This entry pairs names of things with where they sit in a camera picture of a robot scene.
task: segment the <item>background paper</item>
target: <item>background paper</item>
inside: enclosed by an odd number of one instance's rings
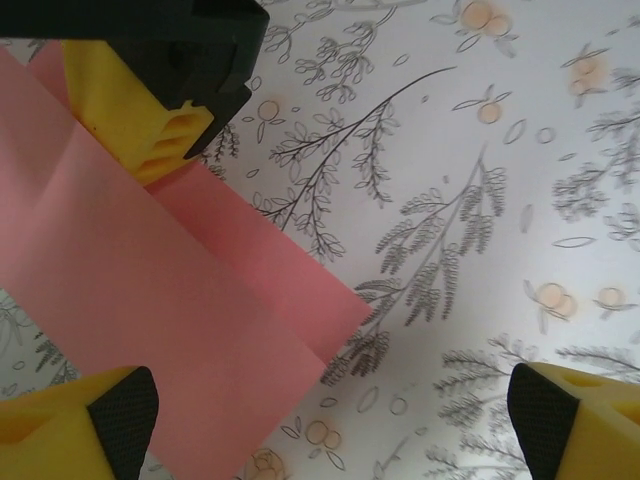
[[[640,7],[263,3],[206,164],[376,315],[239,477],[527,478],[515,362],[640,382]],[[2,305],[0,394],[73,378]]]

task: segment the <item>black rubber corner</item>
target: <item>black rubber corner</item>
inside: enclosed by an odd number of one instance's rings
[[[507,406],[533,480],[554,480],[580,400],[528,365],[515,366]]]
[[[138,480],[158,416],[151,371],[139,367],[87,407],[116,480]]]

